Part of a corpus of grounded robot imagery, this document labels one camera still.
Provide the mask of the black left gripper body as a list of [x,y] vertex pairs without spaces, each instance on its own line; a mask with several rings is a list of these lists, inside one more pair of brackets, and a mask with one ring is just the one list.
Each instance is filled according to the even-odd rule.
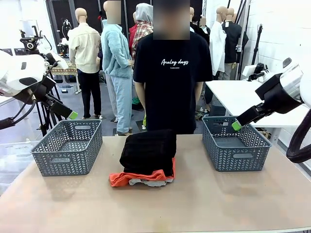
[[35,78],[22,78],[14,81],[14,90],[17,91],[14,98],[23,103],[32,104],[31,94],[28,93],[30,89],[37,102],[43,102],[46,106],[52,105],[55,101],[61,102],[50,93],[53,87],[56,87],[56,82],[50,77],[46,77],[42,83]]

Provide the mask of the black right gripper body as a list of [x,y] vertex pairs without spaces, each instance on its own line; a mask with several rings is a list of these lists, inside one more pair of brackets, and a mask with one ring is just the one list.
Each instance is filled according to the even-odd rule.
[[259,114],[286,114],[302,103],[291,97],[283,88],[280,82],[281,73],[274,75],[259,88],[255,90],[256,94],[263,101],[256,105]]

